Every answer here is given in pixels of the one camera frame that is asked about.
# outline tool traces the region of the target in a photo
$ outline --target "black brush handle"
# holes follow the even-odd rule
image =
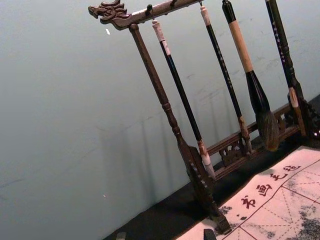
[[[222,1],[222,10],[228,22],[233,41],[238,51],[248,85],[250,101],[255,114],[270,111],[267,96],[254,72],[252,62],[249,57],[245,40],[242,36],[239,24],[234,13],[232,4],[228,0]]]
[[[229,76],[229,73],[228,73],[228,69],[227,69],[224,57],[223,57],[223,55],[221,53],[221,50],[220,50],[220,47],[219,47],[215,32],[214,32],[214,30],[212,28],[212,25],[211,25],[211,22],[210,22],[210,19],[209,19],[209,15],[208,15],[208,10],[206,9],[205,6],[201,6],[201,14],[202,14],[206,29],[208,31],[212,46],[214,48],[216,57],[218,59],[218,62],[219,62],[219,65],[220,65],[220,68],[221,68],[221,71],[222,71],[226,86],[227,86],[227,88],[229,90],[230,97],[231,97],[231,100],[232,100],[232,103],[233,103],[233,106],[234,106],[235,113],[236,113],[237,117],[240,118],[242,116],[242,113],[241,113],[241,110],[240,110],[240,107],[239,107],[237,96],[236,96],[236,93],[234,91],[234,88],[233,88],[233,85],[232,85],[232,82],[231,82],[231,79],[230,79],[230,76]]]
[[[276,0],[266,0],[265,4],[268,10],[276,45],[278,47],[279,55],[281,58],[285,79],[288,87],[292,88],[294,80],[297,80],[297,79],[295,75],[295,69],[293,67],[293,62],[290,57],[288,41],[287,41],[285,29],[280,17],[278,5]]]
[[[186,114],[187,114],[187,116],[189,118],[189,121],[190,121],[192,130],[193,130],[195,139],[197,141],[201,141],[202,137],[201,137],[201,134],[200,134],[200,131],[199,131],[195,116],[194,116],[194,114],[193,114],[193,112],[191,110],[191,107],[190,107],[190,104],[189,104],[185,89],[184,89],[184,87],[183,87],[183,85],[181,83],[181,80],[180,80],[178,71],[176,69],[174,60],[173,60],[173,58],[171,56],[170,49],[169,49],[169,47],[167,45],[166,39],[164,38],[164,35],[163,35],[163,33],[161,31],[161,28],[160,28],[160,24],[159,24],[159,22],[157,20],[153,21],[153,27],[154,27],[154,29],[155,29],[155,31],[157,33],[157,37],[158,37],[158,40],[160,42],[163,54],[164,54],[165,59],[166,59],[166,62],[168,64],[168,66],[169,66],[169,69],[170,69],[170,72],[172,74],[174,83],[175,83],[176,88],[177,88],[177,90],[179,92],[179,95],[181,97],[181,100],[182,100],[184,109],[186,111]]]

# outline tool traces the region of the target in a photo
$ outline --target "ornate wooden base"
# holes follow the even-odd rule
[[[306,124],[308,137],[320,139],[320,115],[316,113],[307,101],[304,99],[299,100],[302,103],[300,105],[302,112],[308,112],[308,115],[304,116],[304,118],[308,120],[308,123]],[[278,121],[281,142],[300,131],[295,112],[289,103],[273,113]],[[252,133],[255,130],[257,130],[257,124],[254,122],[248,126],[248,131],[249,133]],[[188,147],[191,151],[192,159],[188,159],[187,161],[184,159],[184,162],[187,174],[193,184],[196,198],[203,209],[207,211],[210,219],[217,223],[220,232],[222,234],[227,234],[231,231],[230,224],[226,217],[219,211],[212,196],[215,182],[207,175],[205,168],[201,163],[201,156],[199,155],[198,150],[193,146]],[[254,144],[252,154],[248,155],[245,141],[243,140],[240,131],[208,148],[210,155],[219,153],[221,161],[223,162],[223,167],[216,171],[217,180],[239,168],[246,161],[253,160],[263,151],[266,150],[262,143],[258,145]]]

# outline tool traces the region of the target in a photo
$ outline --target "brush rack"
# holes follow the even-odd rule
[[[143,38],[139,31],[138,24],[152,20],[153,17],[167,15],[168,13],[188,7],[189,5],[199,3],[199,0],[169,0],[153,6],[152,15],[149,10],[142,9],[134,13],[127,13],[125,5],[121,0],[107,3],[102,2],[99,6],[89,6],[89,13],[96,19],[100,18],[102,24],[112,24],[117,30],[129,29],[136,43],[142,61],[150,77],[155,93],[167,116],[172,132],[176,137],[177,146],[184,161],[186,172],[194,187],[195,196],[201,206],[207,211],[208,216],[217,223],[219,230],[223,234],[231,231],[231,227],[226,217],[219,211],[215,200],[213,199],[213,186],[215,182],[210,178],[202,164],[202,158],[194,146],[190,146],[184,140],[177,120],[172,112],[171,105],[166,92],[159,79],[158,73],[152,62],[152,59],[145,46]],[[292,61],[290,61],[290,70],[293,70]],[[301,86],[297,79],[294,79],[293,88],[297,93],[299,107],[302,113],[303,123],[307,137],[320,139],[320,115],[304,99]],[[301,128],[298,124],[295,111],[290,103],[275,110],[274,116],[277,119],[280,130],[280,141],[285,141],[288,137],[299,133]],[[248,127],[249,133],[256,131],[257,124],[253,122]],[[229,137],[207,148],[210,156],[220,154],[223,167],[217,169],[218,163],[214,166],[216,180],[219,180],[239,168],[246,161],[254,160],[263,151],[266,151],[261,141],[252,142],[252,154],[248,154],[245,141],[240,131],[235,132]]]

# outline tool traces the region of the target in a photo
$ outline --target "carved wooden panel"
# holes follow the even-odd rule
[[[232,142],[229,146],[219,151],[224,166],[228,166],[240,158],[246,156],[242,138]]]
[[[295,117],[292,111],[289,111],[284,114],[285,127],[288,128],[295,124]]]
[[[282,118],[282,115],[278,116],[276,118],[276,121],[278,122],[278,126],[279,126],[279,133],[283,134],[286,130],[286,123]]]

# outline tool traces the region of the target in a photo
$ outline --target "chinese character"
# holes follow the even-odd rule
[[[298,168],[300,168],[301,166],[285,166],[283,169],[290,172],[290,171],[294,171],[297,170]]]
[[[283,177],[279,177],[279,175],[274,175],[273,173],[270,174],[271,178],[273,178],[275,181],[278,181],[278,179],[284,179],[288,174],[284,174]]]
[[[265,185],[258,185],[258,186],[256,187],[256,189],[259,189],[259,190],[258,190],[259,194],[265,197],[266,194],[267,194],[267,191],[268,191],[269,189],[272,189],[272,187],[271,187],[269,184],[267,184],[266,186],[265,186]]]
[[[243,201],[242,205],[246,204],[246,208],[249,209],[249,206],[253,206],[253,207],[256,207],[255,204],[256,204],[256,200],[252,199],[250,201],[248,201],[248,196],[244,196],[245,199],[241,199]]]

